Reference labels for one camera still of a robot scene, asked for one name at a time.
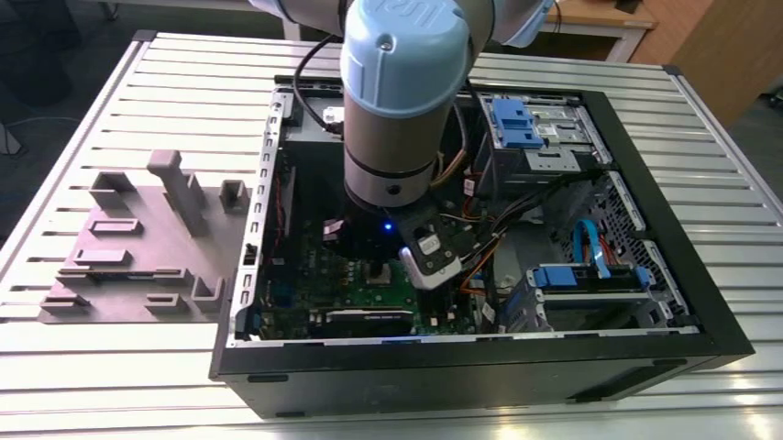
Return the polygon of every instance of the orange wire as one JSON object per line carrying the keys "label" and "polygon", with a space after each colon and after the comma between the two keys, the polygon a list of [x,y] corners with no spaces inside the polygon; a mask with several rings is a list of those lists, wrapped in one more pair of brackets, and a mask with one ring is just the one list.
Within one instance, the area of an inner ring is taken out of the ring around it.
{"label": "orange wire", "polygon": [[480,267],[487,263],[487,260],[489,259],[489,257],[495,253],[495,251],[497,250],[497,246],[500,246],[500,241],[499,240],[495,243],[495,245],[492,246],[492,249],[489,249],[489,251],[484,254],[484,256],[480,259],[479,264],[476,265],[476,267],[473,268],[473,270],[469,272],[469,275],[467,276],[465,280],[463,281],[463,284],[460,285],[460,292],[461,291],[469,291],[471,290],[471,289],[467,288],[467,284],[469,283],[469,281],[472,280],[473,276],[479,272]]}

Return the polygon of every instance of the wooden furniture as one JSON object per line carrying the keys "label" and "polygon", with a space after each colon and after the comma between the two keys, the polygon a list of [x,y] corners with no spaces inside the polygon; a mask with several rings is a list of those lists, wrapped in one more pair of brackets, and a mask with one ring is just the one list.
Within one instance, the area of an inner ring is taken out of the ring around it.
{"label": "wooden furniture", "polygon": [[660,24],[631,62],[679,67],[723,125],[783,73],[783,1],[644,0]]}
{"label": "wooden furniture", "polygon": [[[628,62],[644,34],[657,25],[644,5],[639,5],[633,14],[627,14],[613,8],[613,1],[559,0],[557,3],[563,15],[560,33],[616,38],[605,61]],[[555,23],[553,7],[543,31],[553,32]]]}
{"label": "wooden furniture", "polygon": [[[113,0],[113,3],[184,6],[206,9],[228,9],[257,12],[246,0]],[[655,28],[657,21],[649,11],[641,5],[635,14],[625,14],[613,8],[613,2],[596,2],[595,0],[559,0],[563,10],[563,25],[560,33],[609,37],[616,39],[607,61],[627,62],[644,33]],[[116,9],[102,4],[106,19],[116,18]],[[555,8],[549,13],[548,23],[543,32],[553,32],[556,21]],[[303,30],[299,25],[282,20],[285,39],[300,41]]]}

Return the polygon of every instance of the white label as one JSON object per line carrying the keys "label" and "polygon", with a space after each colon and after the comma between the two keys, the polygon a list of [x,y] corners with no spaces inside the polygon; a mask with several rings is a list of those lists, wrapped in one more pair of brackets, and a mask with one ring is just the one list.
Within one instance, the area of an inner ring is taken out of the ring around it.
{"label": "white label", "polygon": [[344,107],[327,107],[323,110],[323,120],[331,124],[345,121]]}
{"label": "white label", "polygon": [[480,312],[487,317],[491,323],[495,322],[495,309],[489,305],[489,303],[484,303],[484,306],[480,308]]}
{"label": "white label", "polygon": [[465,196],[472,197],[473,194],[476,193],[476,183],[469,180],[465,179],[465,183],[463,184],[463,191],[465,192]]}
{"label": "white label", "polygon": [[440,239],[435,234],[427,236],[421,240],[419,240],[419,248],[421,249],[421,254],[429,255],[436,250],[440,249]]}

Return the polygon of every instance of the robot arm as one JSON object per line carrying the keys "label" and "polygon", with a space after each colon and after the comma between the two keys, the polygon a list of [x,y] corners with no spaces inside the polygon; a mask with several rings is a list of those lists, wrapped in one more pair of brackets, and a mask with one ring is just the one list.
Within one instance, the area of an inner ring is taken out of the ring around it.
{"label": "robot arm", "polygon": [[451,104],[489,41],[523,47],[553,0],[249,0],[344,38],[345,182],[372,206],[415,203]]}

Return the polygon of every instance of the motherboard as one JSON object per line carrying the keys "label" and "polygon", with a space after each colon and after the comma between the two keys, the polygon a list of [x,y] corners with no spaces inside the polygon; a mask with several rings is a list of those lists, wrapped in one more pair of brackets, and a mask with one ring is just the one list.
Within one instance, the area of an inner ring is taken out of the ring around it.
{"label": "motherboard", "polygon": [[265,302],[272,307],[261,314],[261,333],[301,339],[476,332],[469,296],[419,291],[399,260],[344,258],[321,245],[320,225],[305,221],[303,231],[293,258],[272,261],[294,267],[269,270]]}

